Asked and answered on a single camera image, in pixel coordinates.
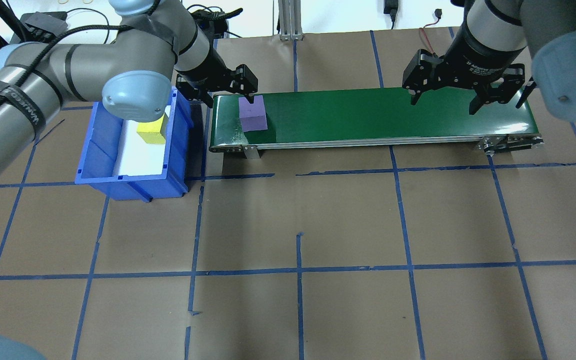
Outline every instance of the yellow foam block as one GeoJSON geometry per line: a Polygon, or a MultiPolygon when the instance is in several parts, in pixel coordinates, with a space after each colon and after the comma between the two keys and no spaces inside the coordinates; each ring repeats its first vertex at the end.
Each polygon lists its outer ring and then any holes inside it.
{"type": "Polygon", "coordinates": [[[140,122],[137,125],[137,134],[147,144],[166,144],[166,127],[168,125],[168,116],[163,114],[162,117],[151,122],[140,122]]]}

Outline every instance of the green conveyor belt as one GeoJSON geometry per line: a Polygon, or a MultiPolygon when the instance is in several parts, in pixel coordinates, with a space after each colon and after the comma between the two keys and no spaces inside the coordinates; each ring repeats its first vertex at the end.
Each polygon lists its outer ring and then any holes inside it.
{"type": "Polygon", "coordinates": [[[321,148],[477,141],[488,135],[536,135],[535,118],[524,104],[484,106],[469,115],[474,91],[444,88],[410,105],[402,88],[347,89],[263,94],[268,130],[242,132],[240,95],[215,98],[210,150],[321,148]]]}

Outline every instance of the floor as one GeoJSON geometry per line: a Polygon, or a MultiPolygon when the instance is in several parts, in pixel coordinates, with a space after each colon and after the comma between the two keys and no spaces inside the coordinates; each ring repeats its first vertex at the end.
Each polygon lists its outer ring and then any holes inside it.
{"type": "MultiPolygon", "coordinates": [[[[429,29],[438,53],[454,30],[429,29]]],[[[289,92],[400,86],[421,46],[382,30],[217,50],[289,92]]],[[[0,334],[50,360],[576,359],[576,125],[530,105],[546,146],[490,159],[195,141],[190,192],[143,203],[73,184],[90,104],[71,103],[0,176],[0,334]]]]}

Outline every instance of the purple cube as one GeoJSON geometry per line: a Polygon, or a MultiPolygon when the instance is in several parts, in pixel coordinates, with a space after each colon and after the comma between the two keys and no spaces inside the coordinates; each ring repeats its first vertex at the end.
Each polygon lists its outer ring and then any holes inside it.
{"type": "Polygon", "coordinates": [[[239,121],[243,132],[268,130],[263,95],[255,96],[252,104],[243,96],[239,98],[239,121]]]}

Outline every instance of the blue bin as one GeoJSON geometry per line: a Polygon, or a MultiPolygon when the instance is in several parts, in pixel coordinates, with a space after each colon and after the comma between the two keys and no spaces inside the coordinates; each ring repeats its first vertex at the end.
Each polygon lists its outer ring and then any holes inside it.
{"type": "Polygon", "coordinates": [[[163,169],[158,175],[113,176],[124,120],[95,102],[87,128],[75,184],[90,185],[114,200],[179,198],[188,192],[184,183],[188,131],[193,127],[190,103],[172,88],[163,169]]]}

